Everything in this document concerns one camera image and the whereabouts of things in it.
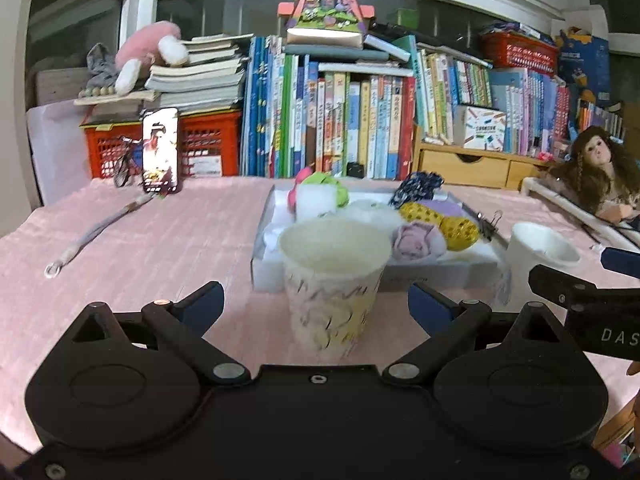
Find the person's right hand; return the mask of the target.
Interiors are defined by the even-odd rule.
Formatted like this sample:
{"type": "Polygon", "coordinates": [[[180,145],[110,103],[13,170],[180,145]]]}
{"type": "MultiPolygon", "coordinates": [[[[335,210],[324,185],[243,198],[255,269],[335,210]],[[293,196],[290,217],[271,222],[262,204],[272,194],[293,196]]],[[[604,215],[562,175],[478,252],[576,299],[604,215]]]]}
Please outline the person's right hand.
{"type": "Polygon", "coordinates": [[[635,374],[638,374],[640,372],[640,363],[639,362],[632,362],[629,367],[628,370],[626,371],[626,374],[628,376],[634,376],[635,374]]]}

